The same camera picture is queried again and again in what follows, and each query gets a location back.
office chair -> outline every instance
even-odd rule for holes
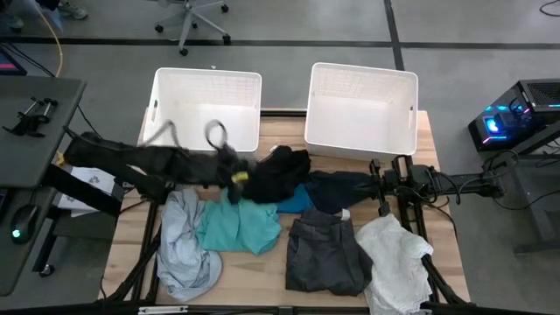
[[[228,33],[220,28],[218,25],[214,24],[210,21],[207,17],[204,17],[200,14],[200,10],[214,7],[216,5],[221,5],[221,12],[228,13],[229,8],[223,1],[207,3],[202,5],[196,5],[196,0],[184,0],[184,1],[172,1],[172,0],[157,0],[160,6],[168,6],[171,2],[174,3],[182,3],[183,8],[185,9],[183,12],[173,15],[172,17],[168,17],[161,21],[156,22],[156,32],[163,32],[165,26],[177,25],[183,21],[183,31],[181,32],[181,38],[178,42],[178,52],[186,56],[189,52],[185,48],[185,41],[186,36],[188,35],[191,27],[193,29],[197,29],[199,27],[197,22],[206,23],[208,26],[214,28],[216,31],[223,34],[222,38],[224,40],[224,45],[231,44],[231,38],[229,37]]]

gray pants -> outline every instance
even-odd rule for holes
[[[357,296],[371,281],[372,264],[354,238],[352,220],[313,209],[291,227],[286,289]]]

wooden table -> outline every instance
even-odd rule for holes
[[[415,164],[434,165],[439,168],[438,156],[431,135],[430,121],[425,111],[418,113],[418,147],[413,156]],[[261,137],[257,156],[264,158],[276,144],[289,145],[294,150],[305,148],[303,138],[304,118],[262,118]],[[368,162],[333,157],[311,157],[313,170],[325,172],[355,171],[368,172]],[[203,200],[219,200],[217,189],[200,188]],[[136,192],[129,193],[123,207],[139,201]],[[388,197],[393,213],[398,217],[396,200]],[[110,294],[129,274],[137,262],[149,204],[143,204],[123,213],[118,220],[113,244],[105,269],[103,287]],[[356,229],[378,217],[379,204],[375,200],[364,200],[350,208]],[[337,297],[328,291],[305,293],[284,288],[286,266],[286,246],[288,231],[295,215],[282,214],[280,221],[283,231],[276,246],[268,253],[255,256],[250,253],[220,252],[223,271],[218,283],[206,294],[188,302],[189,305],[290,305],[290,306],[367,306],[363,296]],[[452,224],[441,213],[428,207],[424,211],[429,242],[434,247],[433,262],[447,283],[464,300],[469,300],[463,266]],[[159,215],[154,231],[158,230]],[[151,279],[152,262],[146,268],[143,295],[147,292]],[[167,289],[160,284],[157,303],[159,305],[179,304],[170,297]]]

blue led light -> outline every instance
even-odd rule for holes
[[[494,119],[486,120],[486,126],[488,127],[488,130],[490,130],[490,132],[500,131],[500,129],[498,129],[498,126],[496,126],[496,122],[494,121]]]

white paper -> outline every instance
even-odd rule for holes
[[[95,168],[74,167],[70,174],[83,182],[89,183],[90,185],[103,190],[107,194],[111,194],[113,192],[115,176],[109,175],[105,171]],[[66,196],[65,194],[60,197],[58,207],[61,209],[73,210],[72,217],[90,214],[97,211],[91,206],[88,206],[72,197]]]

